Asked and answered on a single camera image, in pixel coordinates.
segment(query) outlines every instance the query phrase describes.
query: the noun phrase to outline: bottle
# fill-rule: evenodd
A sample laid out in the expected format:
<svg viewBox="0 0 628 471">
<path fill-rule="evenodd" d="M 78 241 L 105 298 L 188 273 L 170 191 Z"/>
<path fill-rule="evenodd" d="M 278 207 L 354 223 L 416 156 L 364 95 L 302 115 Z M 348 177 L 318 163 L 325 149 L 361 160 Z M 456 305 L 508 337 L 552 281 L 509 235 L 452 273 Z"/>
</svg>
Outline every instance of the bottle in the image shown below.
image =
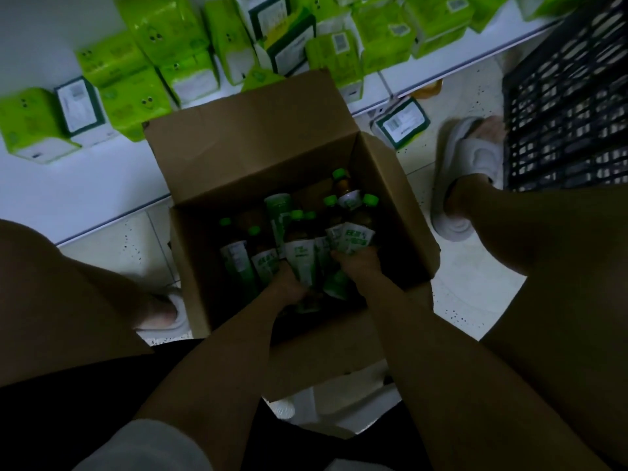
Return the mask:
<svg viewBox="0 0 628 471">
<path fill-rule="evenodd" d="M 375 236 L 376 213 L 375 207 L 379 198 L 368 193 L 363 198 L 362 206 L 350 213 L 347 222 L 342 227 L 338 251 L 345 254 L 353 254 L 371 244 Z M 340 270 L 328 276 L 323 285 L 323 291 L 333 298 L 346 301 L 349 299 L 351 280 Z"/>
<path fill-rule="evenodd" d="M 268 217 L 271 221 L 272 234 L 277 245 L 279 258 L 286 257 L 283 250 L 283 236 L 290 222 L 290 212 L 293 210 L 292 197 L 289 193 L 277 193 L 264 198 Z"/>
<path fill-rule="evenodd" d="M 334 179 L 334 193 L 338 197 L 338 204 L 347 210 L 355 210 L 362 205 L 360 190 L 356 189 L 349 174 L 344 168 L 338 168 L 332 172 Z"/>
<path fill-rule="evenodd" d="M 246 241 L 231 222 L 231 218 L 222 218 L 218 224 L 220 254 L 241 299 L 241 305 L 246 306 L 259 294 L 255 273 L 246 250 Z"/>
<path fill-rule="evenodd" d="M 325 277 L 334 265 L 329 252 L 332 250 L 327 233 L 317 218 L 316 212 L 305 213 L 305 219 L 309 223 L 310 237 L 314 238 L 314 251 L 316 252 L 318 272 L 320 277 Z"/>
<path fill-rule="evenodd" d="M 325 231 L 329 238 L 329 246 L 331 249 L 338 248 L 338 240 L 342 233 L 342 225 L 345 223 L 344 210 L 338 205 L 338 197 L 330 195 L 323 198 L 323 202 L 327 207 L 325 210 Z"/>
<path fill-rule="evenodd" d="M 290 214 L 290 224 L 284 236 L 286 260 L 294 271 L 294 275 L 302 285 L 313 289 L 316 287 L 316 252 L 314 238 L 305 220 L 302 210 L 293 210 Z M 318 311 L 318 302 L 305 298 L 296 306 L 299 313 Z"/>
<path fill-rule="evenodd" d="M 246 249 L 259 280 L 264 287 L 268 286 L 279 269 L 279 256 L 272 242 L 262 233 L 262 228 L 259 226 L 249 228 Z"/>
</svg>

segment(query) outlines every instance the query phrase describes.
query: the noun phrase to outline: green bottle cap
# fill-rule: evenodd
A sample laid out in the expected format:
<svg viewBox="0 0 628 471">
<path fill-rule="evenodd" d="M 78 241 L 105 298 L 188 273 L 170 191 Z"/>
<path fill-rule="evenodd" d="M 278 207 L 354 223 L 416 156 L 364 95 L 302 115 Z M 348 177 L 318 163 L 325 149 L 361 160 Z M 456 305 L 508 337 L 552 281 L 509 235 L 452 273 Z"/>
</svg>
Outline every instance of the green bottle cap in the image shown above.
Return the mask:
<svg viewBox="0 0 628 471">
<path fill-rule="evenodd" d="M 347 172 L 344 170 L 344 168 L 338 168 L 337 170 L 334 170 L 332 172 L 332 177 L 334 177 L 334 180 L 339 180 L 346 176 L 347 176 Z"/>
<path fill-rule="evenodd" d="M 338 197 L 336 197 L 336 195 L 330 195 L 329 197 L 323 198 L 323 202 L 326 206 L 334 206 L 338 204 Z"/>
<path fill-rule="evenodd" d="M 362 198 L 362 202 L 367 206 L 377 206 L 379 198 L 375 195 L 369 195 L 368 193 Z"/>
</svg>

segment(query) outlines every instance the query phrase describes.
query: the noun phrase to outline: black crate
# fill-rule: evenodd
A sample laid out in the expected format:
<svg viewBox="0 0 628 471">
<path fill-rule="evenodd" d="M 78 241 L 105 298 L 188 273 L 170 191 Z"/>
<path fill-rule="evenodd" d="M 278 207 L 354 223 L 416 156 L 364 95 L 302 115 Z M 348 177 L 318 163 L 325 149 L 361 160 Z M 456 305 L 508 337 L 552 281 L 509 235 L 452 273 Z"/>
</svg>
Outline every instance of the black crate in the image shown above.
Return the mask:
<svg viewBox="0 0 628 471">
<path fill-rule="evenodd" d="M 504 185 L 628 183 L 628 0 L 588 0 L 504 78 Z"/>
</svg>

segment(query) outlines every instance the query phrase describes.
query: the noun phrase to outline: hand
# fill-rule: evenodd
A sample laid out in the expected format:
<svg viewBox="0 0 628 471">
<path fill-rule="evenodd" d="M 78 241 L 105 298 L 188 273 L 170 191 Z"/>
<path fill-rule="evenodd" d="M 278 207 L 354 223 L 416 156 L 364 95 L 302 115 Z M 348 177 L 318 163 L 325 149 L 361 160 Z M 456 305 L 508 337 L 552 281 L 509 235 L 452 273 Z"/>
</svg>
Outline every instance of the hand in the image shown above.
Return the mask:
<svg viewBox="0 0 628 471">
<path fill-rule="evenodd" d="M 332 251 L 332 258 L 340 263 L 342 271 L 355 283 L 365 275 L 382 272 L 377 249 L 373 246 L 363 248 L 351 256 L 340 251 Z"/>
<path fill-rule="evenodd" d="M 274 275 L 268 287 L 279 295 L 286 306 L 296 304 L 308 292 L 308 288 L 296 280 L 287 261 L 279 261 L 279 271 Z"/>
</svg>

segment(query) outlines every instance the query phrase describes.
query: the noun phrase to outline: cardboard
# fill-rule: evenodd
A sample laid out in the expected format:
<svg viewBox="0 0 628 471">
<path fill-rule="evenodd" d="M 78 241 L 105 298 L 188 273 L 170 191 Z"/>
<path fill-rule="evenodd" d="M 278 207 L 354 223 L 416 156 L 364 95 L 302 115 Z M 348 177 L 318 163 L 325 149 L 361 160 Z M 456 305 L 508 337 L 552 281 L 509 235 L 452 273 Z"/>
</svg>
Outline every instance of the cardboard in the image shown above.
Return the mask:
<svg viewBox="0 0 628 471">
<path fill-rule="evenodd" d="M 380 198 L 382 270 L 429 306 L 438 245 L 394 152 L 359 131 L 326 71 L 153 119 L 145 134 L 175 202 L 173 254 L 195 337 L 237 313 L 218 252 L 217 219 L 229 215 L 242 229 L 268 228 L 263 198 L 281 192 L 321 212 L 338 167 Z M 279 319 L 272 342 L 264 392 L 270 400 L 383 358 L 364 303 Z"/>
</svg>

